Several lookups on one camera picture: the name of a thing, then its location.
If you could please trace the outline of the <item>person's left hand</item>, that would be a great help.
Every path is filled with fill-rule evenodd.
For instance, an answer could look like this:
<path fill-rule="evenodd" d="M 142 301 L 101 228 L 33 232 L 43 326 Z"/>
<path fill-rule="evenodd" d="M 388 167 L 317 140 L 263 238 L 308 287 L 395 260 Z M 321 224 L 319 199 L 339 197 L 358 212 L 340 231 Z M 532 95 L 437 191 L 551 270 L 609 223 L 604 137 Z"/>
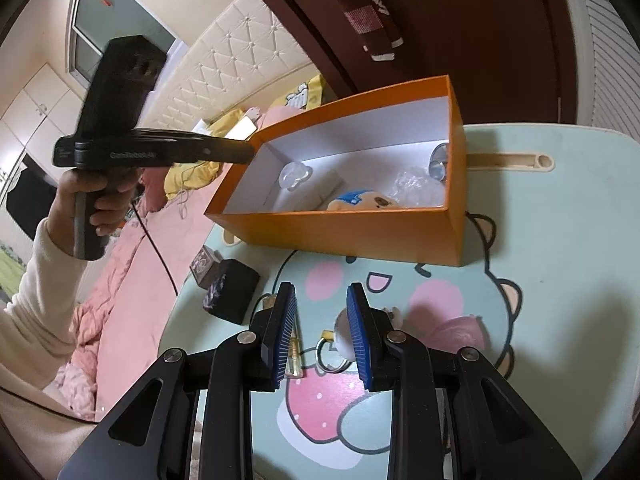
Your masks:
<path fill-rule="evenodd" d="M 62 252 L 76 255 L 77 219 L 85 221 L 85 232 L 98 237 L 113 234 L 122 224 L 134 198 L 142 170 L 120 170 L 115 181 L 104 174 L 84 170 L 68 170 L 58 182 L 46 228 L 52 243 Z"/>

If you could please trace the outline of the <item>cream sweater left forearm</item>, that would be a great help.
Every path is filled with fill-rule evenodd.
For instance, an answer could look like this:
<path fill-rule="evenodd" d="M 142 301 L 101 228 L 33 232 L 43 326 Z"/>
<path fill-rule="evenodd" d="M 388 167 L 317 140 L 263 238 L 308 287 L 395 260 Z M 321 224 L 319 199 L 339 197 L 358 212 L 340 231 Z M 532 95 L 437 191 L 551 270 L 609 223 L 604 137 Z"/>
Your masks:
<path fill-rule="evenodd" d="M 70 326 L 85 268 L 41 221 L 18 292 L 1 308 L 1 420 L 45 479 L 58 476 L 92 431 L 44 392 L 76 348 Z"/>

